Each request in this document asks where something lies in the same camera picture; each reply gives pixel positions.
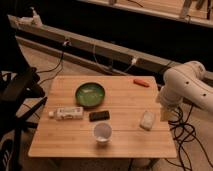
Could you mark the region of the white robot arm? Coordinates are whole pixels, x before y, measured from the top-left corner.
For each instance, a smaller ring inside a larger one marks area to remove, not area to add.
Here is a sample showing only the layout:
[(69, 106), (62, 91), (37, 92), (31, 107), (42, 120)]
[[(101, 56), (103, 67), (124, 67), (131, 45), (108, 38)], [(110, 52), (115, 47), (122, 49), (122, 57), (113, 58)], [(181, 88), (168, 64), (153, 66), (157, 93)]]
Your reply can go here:
[(172, 111), (186, 98), (201, 109), (213, 114), (213, 87), (204, 83), (206, 69), (199, 61), (190, 61), (167, 69), (164, 86), (156, 101), (161, 104), (161, 120), (168, 121)]

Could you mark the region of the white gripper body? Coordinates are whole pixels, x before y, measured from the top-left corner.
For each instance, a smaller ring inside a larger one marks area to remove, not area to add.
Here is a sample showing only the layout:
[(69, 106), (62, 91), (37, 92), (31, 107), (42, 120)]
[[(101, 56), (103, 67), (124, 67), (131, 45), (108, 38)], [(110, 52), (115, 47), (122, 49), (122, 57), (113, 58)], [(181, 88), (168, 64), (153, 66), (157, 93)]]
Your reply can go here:
[(162, 87), (156, 97), (156, 102), (167, 110), (177, 108), (183, 101), (183, 97), (168, 87)]

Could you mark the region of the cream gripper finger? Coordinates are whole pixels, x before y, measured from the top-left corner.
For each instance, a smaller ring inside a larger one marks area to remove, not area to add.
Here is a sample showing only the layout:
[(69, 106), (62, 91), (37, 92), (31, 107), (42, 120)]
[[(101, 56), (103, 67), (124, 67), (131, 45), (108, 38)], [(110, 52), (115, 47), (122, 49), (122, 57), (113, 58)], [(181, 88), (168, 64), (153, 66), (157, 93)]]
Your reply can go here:
[(169, 121), (173, 116), (173, 111), (164, 107), (160, 109), (160, 113), (162, 121)]

